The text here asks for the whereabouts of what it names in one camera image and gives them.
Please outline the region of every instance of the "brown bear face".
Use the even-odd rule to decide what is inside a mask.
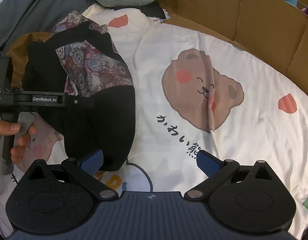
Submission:
[[[231,108],[244,100],[240,83],[212,68],[203,51],[182,51],[162,77],[165,97],[171,107],[194,127],[210,132],[219,128]]]

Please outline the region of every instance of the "blue object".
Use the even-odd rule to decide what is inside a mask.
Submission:
[[[93,176],[95,172],[99,170],[103,165],[103,152],[102,150],[97,150],[87,158],[80,159],[77,161],[77,165],[86,173]]]
[[[211,177],[224,167],[224,162],[206,151],[198,152],[196,156],[196,164],[208,177]]]
[[[297,7],[297,0],[286,0],[289,4],[293,5],[294,7]]]
[[[124,192],[100,203],[81,226],[62,234],[38,236],[16,231],[8,240],[295,240],[286,231],[248,236],[222,226],[203,203],[180,192]]]

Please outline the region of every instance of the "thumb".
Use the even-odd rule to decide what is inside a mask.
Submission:
[[[21,124],[0,120],[0,135],[14,135],[20,131]]]

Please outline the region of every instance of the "pink cheek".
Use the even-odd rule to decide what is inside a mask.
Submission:
[[[34,153],[40,155],[42,153],[44,153],[44,147],[42,147],[41,145],[37,145],[33,148]]]
[[[215,110],[215,108],[216,108],[216,103],[215,103],[215,101],[213,101],[213,103],[212,103],[212,112],[214,112],[214,110]]]
[[[176,73],[176,79],[179,83],[188,83],[191,81],[192,76],[186,70],[180,70]]]

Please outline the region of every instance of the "cardboard box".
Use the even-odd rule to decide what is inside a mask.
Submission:
[[[242,48],[308,95],[308,17],[283,0],[158,0],[173,24]]]

